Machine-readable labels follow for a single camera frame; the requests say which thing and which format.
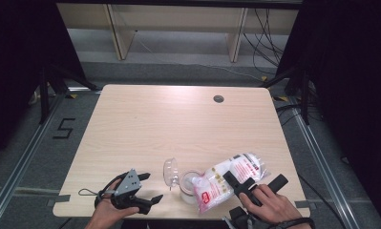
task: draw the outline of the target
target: wooden desk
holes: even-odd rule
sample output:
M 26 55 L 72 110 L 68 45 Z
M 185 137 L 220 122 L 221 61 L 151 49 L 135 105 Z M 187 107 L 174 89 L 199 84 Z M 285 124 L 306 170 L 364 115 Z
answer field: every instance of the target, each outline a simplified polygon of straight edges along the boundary
M 214 101 L 215 95 L 224 98 Z M 270 182 L 283 174 L 289 183 L 279 192 L 292 202 L 306 200 L 286 140 L 267 89 L 189 86 L 108 85 L 82 138 L 53 213 L 59 217 L 89 217 L 94 197 L 82 188 L 101 190 L 116 175 L 135 168 L 150 173 L 137 192 L 150 199 L 163 194 L 149 219 L 221 219 L 239 206 L 236 197 L 200 215 L 197 205 L 180 198 L 180 188 L 169 191 L 163 163 L 174 157 L 179 172 L 205 171 L 236 154 L 253 152 L 265 163 Z M 309 216 L 308 208 L 299 209 Z

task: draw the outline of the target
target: hand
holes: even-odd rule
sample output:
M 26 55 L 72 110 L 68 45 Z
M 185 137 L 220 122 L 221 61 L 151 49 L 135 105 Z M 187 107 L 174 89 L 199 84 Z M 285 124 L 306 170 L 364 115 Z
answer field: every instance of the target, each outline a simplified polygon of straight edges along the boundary
M 291 204 L 288 198 L 274 194 L 271 189 L 261 184 L 252 191 L 252 194 L 262 203 L 259 207 L 255 205 L 246 194 L 240 194 L 240 200 L 250 213 L 269 223 L 279 223 L 292 219 L 301 218 L 300 212 Z M 290 227 L 293 229 L 310 228 L 307 223 Z
M 116 180 L 109 189 L 115 189 L 119 180 Z M 86 225 L 86 229 L 107 229 L 113 226 L 117 221 L 139 212 L 139 208 L 130 207 L 126 209 L 117 209 L 110 201 L 111 194 L 103 195 L 103 199 L 98 203 L 92 218 Z

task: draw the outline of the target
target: red logo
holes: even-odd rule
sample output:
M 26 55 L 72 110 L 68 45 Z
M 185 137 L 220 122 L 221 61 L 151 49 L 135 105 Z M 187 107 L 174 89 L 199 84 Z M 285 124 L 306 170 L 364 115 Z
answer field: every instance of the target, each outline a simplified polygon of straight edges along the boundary
M 202 202 L 203 203 L 208 203 L 210 201 L 210 196 L 208 196 L 207 192 L 203 192 L 201 194 L 201 197 L 202 197 Z

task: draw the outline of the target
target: package with red text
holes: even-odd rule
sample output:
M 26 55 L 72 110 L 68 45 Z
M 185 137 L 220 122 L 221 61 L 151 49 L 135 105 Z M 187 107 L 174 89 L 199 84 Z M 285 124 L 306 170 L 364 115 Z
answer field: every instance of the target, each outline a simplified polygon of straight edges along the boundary
M 228 171 L 240 183 L 244 183 L 250 177 L 257 182 L 268 175 L 265 164 L 256 155 L 247 153 L 233 156 L 206 170 L 202 176 L 193 177 L 192 182 L 201 213 L 234 195 L 234 190 L 222 177 Z

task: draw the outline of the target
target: background desk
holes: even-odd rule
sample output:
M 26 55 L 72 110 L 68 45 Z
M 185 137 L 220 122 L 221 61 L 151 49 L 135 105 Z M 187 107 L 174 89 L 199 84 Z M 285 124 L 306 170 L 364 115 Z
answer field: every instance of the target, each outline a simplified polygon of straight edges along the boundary
M 213 97 L 221 95 L 223 103 Z M 101 190 L 118 174 L 135 168 L 150 173 L 137 196 L 164 194 L 149 215 L 151 219 L 221 219 L 239 206 L 236 197 L 199 216 L 197 205 L 180 199 L 180 188 L 169 191 L 163 181 L 163 163 L 175 157 L 179 172 L 205 171 L 236 154 L 253 152 L 266 163 L 270 182 L 279 174 L 287 184 L 279 193 L 292 202 L 305 196 L 267 89 L 108 85 L 77 150 L 53 212 L 59 217 L 89 217 L 94 197 L 82 188 Z M 309 216 L 307 208 L 299 209 Z

